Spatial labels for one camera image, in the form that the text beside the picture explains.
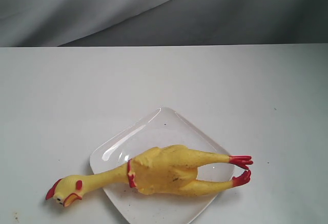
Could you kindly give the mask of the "grey backdrop cloth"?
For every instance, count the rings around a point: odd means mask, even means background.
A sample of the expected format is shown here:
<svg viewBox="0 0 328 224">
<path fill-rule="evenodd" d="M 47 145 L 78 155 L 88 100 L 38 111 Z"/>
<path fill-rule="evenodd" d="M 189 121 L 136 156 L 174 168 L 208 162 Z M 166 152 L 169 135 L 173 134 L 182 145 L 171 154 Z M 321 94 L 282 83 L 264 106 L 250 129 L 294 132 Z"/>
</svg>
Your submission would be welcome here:
<svg viewBox="0 0 328 224">
<path fill-rule="evenodd" d="M 2 47 L 327 42 L 327 0 L 1 0 Z"/>
</svg>

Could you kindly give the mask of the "white square plate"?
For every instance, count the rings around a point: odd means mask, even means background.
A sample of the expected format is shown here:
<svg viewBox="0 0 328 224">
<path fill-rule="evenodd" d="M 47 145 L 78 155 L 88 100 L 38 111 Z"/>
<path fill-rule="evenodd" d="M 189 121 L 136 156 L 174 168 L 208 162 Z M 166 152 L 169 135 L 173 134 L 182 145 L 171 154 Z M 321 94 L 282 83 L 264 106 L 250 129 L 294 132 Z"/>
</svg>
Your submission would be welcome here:
<svg viewBox="0 0 328 224">
<path fill-rule="evenodd" d="M 228 153 L 176 111 L 159 108 L 99 146 L 90 156 L 90 167 L 98 174 L 126 163 L 149 148 L 176 144 L 194 150 Z M 104 191 L 121 215 L 133 224 L 191 223 L 216 197 L 147 196 L 125 184 L 108 185 Z"/>
</svg>

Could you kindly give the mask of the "yellow rubber chicken toy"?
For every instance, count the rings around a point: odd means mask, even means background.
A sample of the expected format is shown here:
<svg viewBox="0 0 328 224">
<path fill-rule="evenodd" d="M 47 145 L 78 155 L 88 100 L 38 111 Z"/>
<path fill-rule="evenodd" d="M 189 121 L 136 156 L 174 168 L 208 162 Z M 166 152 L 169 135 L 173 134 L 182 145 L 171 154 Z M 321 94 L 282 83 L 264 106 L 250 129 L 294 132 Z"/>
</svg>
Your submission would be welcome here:
<svg viewBox="0 0 328 224">
<path fill-rule="evenodd" d="M 225 163 L 244 172 L 224 182 L 198 180 L 201 166 Z M 243 186 L 251 179 L 249 155 L 224 155 L 189 149 L 183 145 L 153 147 L 112 170 L 93 175 L 70 175 L 57 180 L 45 199 L 54 199 L 63 207 L 81 200 L 91 191 L 110 184 L 123 183 L 144 195 L 174 194 L 203 196 Z"/>
</svg>

